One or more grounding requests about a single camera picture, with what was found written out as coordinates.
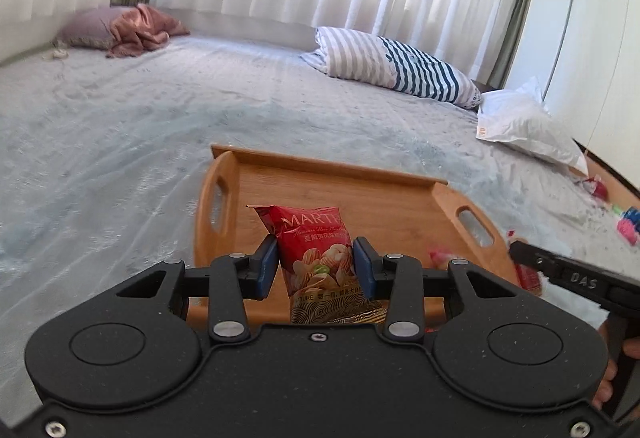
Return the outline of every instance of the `mattress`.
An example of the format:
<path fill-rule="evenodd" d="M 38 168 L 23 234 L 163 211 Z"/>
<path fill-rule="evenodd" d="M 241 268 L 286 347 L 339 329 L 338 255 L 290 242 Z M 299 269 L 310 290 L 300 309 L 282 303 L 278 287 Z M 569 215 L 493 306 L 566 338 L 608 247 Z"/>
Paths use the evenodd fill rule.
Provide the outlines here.
<path fill-rule="evenodd" d="M 0 418 L 39 403 L 22 361 L 39 325 L 164 258 L 191 262 L 211 142 L 443 177 L 505 234 L 640 275 L 613 215 L 475 128 L 473 112 L 328 78 L 265 44 L 178 38 L 137 59 L 73 49 L 0 68 Z M 593 325 L 606 315 L 545 296 Z"/>

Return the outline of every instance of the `purple pillow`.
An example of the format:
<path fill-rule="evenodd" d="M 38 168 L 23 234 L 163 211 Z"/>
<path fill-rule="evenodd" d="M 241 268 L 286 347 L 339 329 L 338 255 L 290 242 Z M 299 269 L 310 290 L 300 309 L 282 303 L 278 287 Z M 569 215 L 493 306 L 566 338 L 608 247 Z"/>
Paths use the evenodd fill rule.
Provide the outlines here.
<path fill-rule="evenodd" d="M 100 7 L 80 12 L 56 35 L 54 43 L 62 41 L 68 46 L 89 46 L 109 50 L 115 38 L 109 25 L 131 7 Z"/>

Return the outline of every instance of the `tray handle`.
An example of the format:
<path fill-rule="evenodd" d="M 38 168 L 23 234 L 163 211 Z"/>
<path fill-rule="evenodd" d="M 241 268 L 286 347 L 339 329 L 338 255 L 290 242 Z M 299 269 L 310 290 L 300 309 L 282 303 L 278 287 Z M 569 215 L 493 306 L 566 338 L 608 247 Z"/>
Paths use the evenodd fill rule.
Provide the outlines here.
<path fill-rule="evenodd" d="M 218 229 L 213 227 L 210 217 L 216 186 L 222 192 Z M 193 231 L 193 261 L 196 267 L 208 267 L 214 258 L 233 252 L 239 191 L 238 160 L 231 151 L 226 151 L 209 166 L 200 190 Z"/>
<path fill-rule="evenodd" d="M 495 228 L 492 221 L 466 196 L 450 187 L 442 184 L 434 184 L 433 197 L 444 212 L 444 214 L 453 223 L 456 231 L 466 243 L 477 265 L 500 277 L 511 281 L 514 285 L 519 285 L 516 270 L 509 257 L 507 246 L 502 239 L 500 232 Z M 469 232 L 465 224 L 460 220 L 460 214 L 463 211 L 469 211 L 476 218 L 482 228 L 492 238 L 492 243 L 487 246 L 480 246 L 476 237 Z"/>

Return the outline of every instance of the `pink blanket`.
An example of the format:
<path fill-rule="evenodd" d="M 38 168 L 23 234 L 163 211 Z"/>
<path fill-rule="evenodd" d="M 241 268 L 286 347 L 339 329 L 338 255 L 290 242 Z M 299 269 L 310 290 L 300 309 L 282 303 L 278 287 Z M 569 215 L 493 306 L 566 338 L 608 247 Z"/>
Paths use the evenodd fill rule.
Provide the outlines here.
<path fill-rule="evenodd" d="M 189 33 L 180 21 L 145 4 L 123 12 L 111 22 L 110 30 L 116 44 L 107 57 L 137 57 L 145 50 L 162 48 L 170 36 Z"/>

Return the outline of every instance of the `striped pillow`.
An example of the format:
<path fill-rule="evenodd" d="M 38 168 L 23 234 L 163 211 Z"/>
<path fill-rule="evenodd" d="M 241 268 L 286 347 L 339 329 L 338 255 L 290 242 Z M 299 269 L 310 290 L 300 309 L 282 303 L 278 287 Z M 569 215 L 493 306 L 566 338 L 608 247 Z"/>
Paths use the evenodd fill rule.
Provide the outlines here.
<path fill-rule="evenodd" d="M 354 79 L 463 108 L 480 103 L 473 81 L 412 46 L 348 28 L 319 27 L 319 48 L 303 60 L 329 77 Z"/>

